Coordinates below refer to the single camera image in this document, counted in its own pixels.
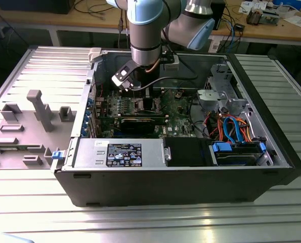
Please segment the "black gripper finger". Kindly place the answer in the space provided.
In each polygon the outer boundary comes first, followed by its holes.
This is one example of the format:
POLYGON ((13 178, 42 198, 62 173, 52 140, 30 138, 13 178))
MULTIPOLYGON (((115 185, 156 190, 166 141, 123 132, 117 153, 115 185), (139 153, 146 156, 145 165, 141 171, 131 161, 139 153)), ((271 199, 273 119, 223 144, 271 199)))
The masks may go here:
POLYGON ((143 91, 143 107, 145 110, 152 110, 153 107, 153 88, 148 87, 143 91))

